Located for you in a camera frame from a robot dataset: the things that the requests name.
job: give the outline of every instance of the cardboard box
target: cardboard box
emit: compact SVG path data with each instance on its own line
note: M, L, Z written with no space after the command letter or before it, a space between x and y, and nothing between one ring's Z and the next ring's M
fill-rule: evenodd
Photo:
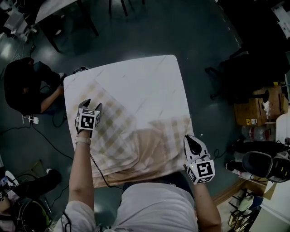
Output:
M269 90L269 106L270 115L267 118L263 106L262 98L250 98L248 103L234 104L236 122L241 126L261 126L269 120L278 118L283 111L285 105L288 105L287 99L282 96L280 86L263 88L254 91L253 94L264 94L265 90Z

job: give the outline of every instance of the electrical outlet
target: electrical outlet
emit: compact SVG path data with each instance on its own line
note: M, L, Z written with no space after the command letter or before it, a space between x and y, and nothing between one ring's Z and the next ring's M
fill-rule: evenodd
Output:
M29 122L33 122L34 124L38 124L39 123L39 118L38 117L32 117L29 116Z

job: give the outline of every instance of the checkered cloth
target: checkered cloth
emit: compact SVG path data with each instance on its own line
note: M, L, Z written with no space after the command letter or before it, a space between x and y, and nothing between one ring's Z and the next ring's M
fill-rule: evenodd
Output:
M189 116L152 121L147 129L137 130L137 119L95 80L81 93L67 112L73 145L75 148L78 104L91 99L90 108L95 109L102 103L100 124L92 134L91 154L109 184L154 179L183 169L183 138L193 135ZM92 174L94 187L106 185L93 163Z

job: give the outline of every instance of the white sleeve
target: white sleeve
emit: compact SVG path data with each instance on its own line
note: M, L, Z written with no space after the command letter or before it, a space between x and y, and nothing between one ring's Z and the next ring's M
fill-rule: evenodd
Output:
M94 212L83 202L70 201L65 209L65 213L71 221L71 232L94 232L97 228ZM70 232L70 225L67 218L62 215L53 232Z

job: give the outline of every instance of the gray floor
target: gray floor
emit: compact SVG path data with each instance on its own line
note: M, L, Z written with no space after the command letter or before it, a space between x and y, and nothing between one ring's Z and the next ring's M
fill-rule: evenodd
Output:
M205 67L216 67L238 49L232 31L223 20L221 9L214 0L145 0L145 6L141 0L132 0L132 6L127 0L125 2L129 16L125 18L120 0L113 0L110 19L107 0L84 1L99 30L99 37L87 26L77 5L63 9L59 14L67 16L65 31L55 39L61 53L57 53L40 32L35 37L36 49L32 58L41 60L56 72L71 74L82 65L93 68L133 58L175 55L194 133L206 143L211 154L215 149L219 149L221 154L240 135L232 106L226 101L212 101L209 98L218 89L219 83L204 72ZM22 126L21 114L10 109L5 102L3 81L0 94L0 131ZM54 128L51 116L39 117L37 128L63 153L73 156L67 123ZM0 135L0 153L6 168L14 174L30 168L39 159L44 168L58 170L63 181L47 194L50 203L68 185L72 162L55 151L33 129L14 130ZM215 161L215 167L216 177L208 184L211 195L220 193L237 180L237 176L224 169L224 157ZM97 222L105 225L113 223L121 191L100 188L95 190L95 196ZM55 203L53 213L64 210L67 200L68 190L65 190Z

